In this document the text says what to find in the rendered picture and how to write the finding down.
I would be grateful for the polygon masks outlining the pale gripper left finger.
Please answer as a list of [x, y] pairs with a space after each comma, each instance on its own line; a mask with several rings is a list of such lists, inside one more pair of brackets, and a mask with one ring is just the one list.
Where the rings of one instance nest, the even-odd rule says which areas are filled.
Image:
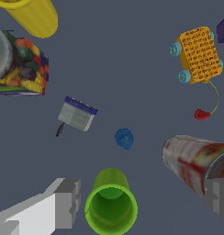
[[0, 212], [0, 235], [51, 235], [71, 229], [81, 204], [81, 180], [57, 178], [42, 194]]

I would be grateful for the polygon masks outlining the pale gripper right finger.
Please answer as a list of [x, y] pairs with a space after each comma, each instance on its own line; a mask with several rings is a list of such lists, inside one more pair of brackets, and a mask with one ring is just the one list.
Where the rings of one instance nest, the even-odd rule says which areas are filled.
[[208, 206], [224, 220], [224, 178], [206, 180], [205, 200]]

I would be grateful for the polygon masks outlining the small blue round object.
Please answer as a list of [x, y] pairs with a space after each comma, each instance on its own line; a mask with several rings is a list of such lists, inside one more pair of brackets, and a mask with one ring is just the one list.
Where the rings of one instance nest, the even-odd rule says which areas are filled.
[[116, 144], [125, 150], [130, 150], [134, 136], [129, 129], [119, 129], [115, 135]]

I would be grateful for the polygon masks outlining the red and white can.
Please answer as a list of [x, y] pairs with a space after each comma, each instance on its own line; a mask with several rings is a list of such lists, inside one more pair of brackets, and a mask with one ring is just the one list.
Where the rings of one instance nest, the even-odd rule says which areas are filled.
[[224, 178], [224, 143], [174, 135], [163, 144], [162, 159], [204, 200], [207, 179]]

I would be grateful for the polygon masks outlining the green cup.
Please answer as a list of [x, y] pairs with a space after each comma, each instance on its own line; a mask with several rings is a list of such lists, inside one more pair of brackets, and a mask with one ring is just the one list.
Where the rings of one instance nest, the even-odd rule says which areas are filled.
[[119, 169], [106, 168], [97, 175], [84, 213], [88, 225], [98, 235], [124, 235], [133, 226], [138, 205]]

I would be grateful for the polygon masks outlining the small dark grey stick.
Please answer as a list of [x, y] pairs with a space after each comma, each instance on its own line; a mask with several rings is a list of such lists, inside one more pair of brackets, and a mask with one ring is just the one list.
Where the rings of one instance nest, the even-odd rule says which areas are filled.
[[60, 126], [58, 127], [58, 130], [57, 130], [57, 133], [56, 133], [56, 137], [59, 137], [59, 135], [62, 133], [63, 127], [64, 127], [64, 122], [62, 122], [60, 124]]

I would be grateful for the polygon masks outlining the grey box with blue lid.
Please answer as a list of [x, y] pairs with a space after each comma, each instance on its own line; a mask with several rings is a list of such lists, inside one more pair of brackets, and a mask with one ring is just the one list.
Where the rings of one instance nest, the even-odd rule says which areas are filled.
[[87, 131], [97, 112], [97, 109], [66, 96], [58, 119], [81, 131]]

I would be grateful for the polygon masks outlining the colourful fruit-print can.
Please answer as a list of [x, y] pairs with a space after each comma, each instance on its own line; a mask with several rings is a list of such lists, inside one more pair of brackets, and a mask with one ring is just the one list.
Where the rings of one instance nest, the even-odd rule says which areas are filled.
[[49, 59], [28, 38], [0, 30], [0, 95], [45, 95]]

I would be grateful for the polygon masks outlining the orange pull toy with wheels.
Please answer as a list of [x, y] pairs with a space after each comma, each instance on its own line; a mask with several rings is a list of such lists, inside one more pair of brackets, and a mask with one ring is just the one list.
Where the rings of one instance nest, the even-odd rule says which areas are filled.
[[208, 27], [188, 30], [170, 46], [170, 54], [180, 57], [183, 70], [178, 73], [181, 84], [210, 84], [218, 95], [218, 90], [210, 81], [223, 71], [223, 61], [218, 57], [214, 33]]

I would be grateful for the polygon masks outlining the yellow cup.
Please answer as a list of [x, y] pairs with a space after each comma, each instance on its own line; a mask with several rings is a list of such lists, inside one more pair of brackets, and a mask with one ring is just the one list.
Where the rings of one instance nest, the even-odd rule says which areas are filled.
[[0, 0], [0, 7], [34, 37], [46, 39], [58, 29], [58, 14], [51, 0]]

